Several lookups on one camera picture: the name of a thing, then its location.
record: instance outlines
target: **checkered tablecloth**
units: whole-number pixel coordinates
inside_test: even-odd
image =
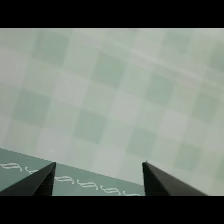
[[[0,147],[224,195],[223,29],[0,29]]]

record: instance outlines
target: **black object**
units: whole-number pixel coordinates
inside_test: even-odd
[[[51,163],[0,192],[0,196],[52,196],[56,163]]]
[[[146,196],[207,196],[148,162],[142,168]]]

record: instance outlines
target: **checkered pattern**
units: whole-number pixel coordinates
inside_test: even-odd
[[[0,29],[0,147],[142,184],[148,160],[224,195],[223,29]]]

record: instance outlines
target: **green and white checkered fabric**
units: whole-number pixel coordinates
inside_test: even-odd
[[[0,29],[0,148],[224,195],[224,30]]]

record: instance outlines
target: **white swirl pattern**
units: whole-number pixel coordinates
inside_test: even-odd
[[[0,166],[4,169],[19,169],[20,172],[22,172],[22,167],[17,164],[17,163],[7,163],[7,164],[0,164]],[[28,167],[25,167],[25,170],[29,174],[33,174],[37,172],[38,170],[28,170]],[[75,181],[69,177],[69,176],[62,176],[62,177],[55,177],[56,181],[59,182],[71,182],[72,184],[75,183]],[[88,187],[95,187],[96,190],[99,189],[99,187],[94,183],[94,182],[87,182],[87,183],[80,183],[79,179],[77,179],[77,184],[79,184],[81,187],[88,188]],[[103,188],[103,185],[100,185],[100,189],[103,190],[107,194],[112,194],[112,193],[118,193],[118,195],[122,195],[121,192],[117,188]],[[141,196],[139,194],[126,194],[125,191],[123,191],[124,196]]]

